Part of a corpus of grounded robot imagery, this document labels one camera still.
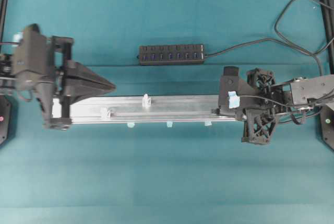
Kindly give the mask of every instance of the aluminum rail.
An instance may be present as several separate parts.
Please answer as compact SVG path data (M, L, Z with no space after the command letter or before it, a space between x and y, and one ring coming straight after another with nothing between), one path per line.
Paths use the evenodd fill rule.
M61 105L54 99L53 117L61 116ZM218 95L94 97L70 106L73 124L141 122L211 122L235 121L218 116Z

